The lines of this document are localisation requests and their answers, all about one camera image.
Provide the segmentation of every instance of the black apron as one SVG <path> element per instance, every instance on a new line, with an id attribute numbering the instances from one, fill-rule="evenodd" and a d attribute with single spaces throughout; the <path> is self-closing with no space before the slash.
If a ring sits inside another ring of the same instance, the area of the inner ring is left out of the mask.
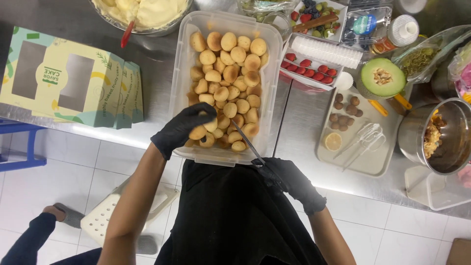
<path id="1" fill-rule="evenodd" d="M 254 168 L 187 159 L 179 211 L 155 264 L 326 263 L 286 196 Z"/>

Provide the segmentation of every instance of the white stool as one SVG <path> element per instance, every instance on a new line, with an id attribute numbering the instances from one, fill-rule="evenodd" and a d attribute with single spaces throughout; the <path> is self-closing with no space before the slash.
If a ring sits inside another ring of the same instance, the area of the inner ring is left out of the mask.
<path id="1" fill-rule="evenodd" d="M 119 201 L 124 188 L 129 182 L 125 180 L 119 187 L 114 189 L 108 197 L 100 202 L 89 214 L 80 222 L 82 229 L 93 238 L 100 246 L 105 242 L 106 229 L 111 213 Z M 176 198 L 180 196 L 178 190 L 159 185 L 155 193 L 154 202 L 151 206 L 151 212 L 147 216 L 143 231 L 163 212 Z"/>

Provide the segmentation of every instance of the plastic bag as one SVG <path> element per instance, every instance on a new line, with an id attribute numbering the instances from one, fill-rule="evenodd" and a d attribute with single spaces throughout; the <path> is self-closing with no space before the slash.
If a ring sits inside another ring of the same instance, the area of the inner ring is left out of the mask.
<path id="1" fill-rule="evenodd" d="M 455 83 L 461 96 L 471 92 L 471 41 L 456 51 L 448 65 L 448 79 Z"/>
<path id="2" fill-rule="evenodd" d="M 393 57 L 391 61 L 396 64 L 406 74 L 407 84 L 429 82 L 433 73 L 448 54 L 453 51 L 456 45 L 462 43 L 471 36 L 471 25 L 461 25 L 441 31 L 432 37 L 424 40 L 419 45 L 408 49 L 398 57 Z M 425 61 L 422 62 L 421 53 L 426 54 Z M 410 64 L 421 64 L 410 74 L 407 69 Z"/>
<path id="3" fill-rule="evenodd" d="M 301 0 L 236 0 L 239 10 L 257 22 L 262 22 L 271 12 L 284 11 L 289 15 Z"/>

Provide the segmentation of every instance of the cream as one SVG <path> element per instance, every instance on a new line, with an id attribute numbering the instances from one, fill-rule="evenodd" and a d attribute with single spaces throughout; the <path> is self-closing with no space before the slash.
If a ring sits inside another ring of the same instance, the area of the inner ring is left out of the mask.
<path id="1" fill-rule="evenodd" d="M 135 20 L 135 30 L 159 29 L 180 17 L 187 8 L 187 0 L 93 0 L 104 16 L 124 25 Z"/>

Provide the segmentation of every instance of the metal pot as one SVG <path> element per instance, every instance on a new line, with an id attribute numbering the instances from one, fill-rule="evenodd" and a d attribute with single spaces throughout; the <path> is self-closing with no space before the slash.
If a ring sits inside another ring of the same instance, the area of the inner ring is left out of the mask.
<path id="1" fill-rule="evenodd" d="M 90 4 L 93 6 L 93 8 L 95 9 L 95 11 L 100 15 L 100 17 L 102 17 L 104 20 L 106 20 L 108 23 L 110 23 L 111 25 L 121 29 L 122 31 L 125 31 L 126 28 L 128 27 L 128 25 L 124 25 L 123 23 L 121 23 L 120 21 L 117 21 L 115 20 L 114 18 L 112 17 L 109 17 L 109 16 L 104 16 L 99 7 L 96 6 L 92 0 L 89 0 L 90 1 Z M 138 34 L 138 35 L 146 35 L 146 36 L 151 36 L 151 37 L 162 37 L 162 36 L 166 36 L 172 32 L 174 32 L 176 29 L 178 29 L 180 27 L 180 22 L 181 20 L 192 10 L 192 6 L 193 6 L 193 0 L 187 0 L 187 8 L 185 9 L 185 11 L 183 11 L 183 13 L 181 14 L 181 16 L 177 17 L 176 19 L 174 19 L 173 21 L 170 21 L 166 26 L 162 27 L 162 28 L 159 28 L 159 29 L 148 29 L 148 30 L 144 30 L 144 31 L 135 31 L 133 30 L 132 33 L 133 34 Z"/>
<path id="2" fill-rule="evenodd" d="M 453 60 L 455 56 L 454 52 L 451 52 L 447 59 L 443 61 L 435 71 L 430 80 L 430 85 L 432 87 L 433 94 L 440 101 L 451 98 L 461 98 L 460 93 L 456 91 L 455 83 L 448 80 L 448 65 Z"/>
<path id="3" fill-rule="evenodd" d="M 425 129 L 434 111 L 447 124 L 441 128 L 442 145 L 427 160 L 423 150 Z M 471 159 L 471 106 L 463 99 L 447 99 L 411 111 L 399 126 L 398 142 L 402 153 L 439 175 L 454 174 Z"/>

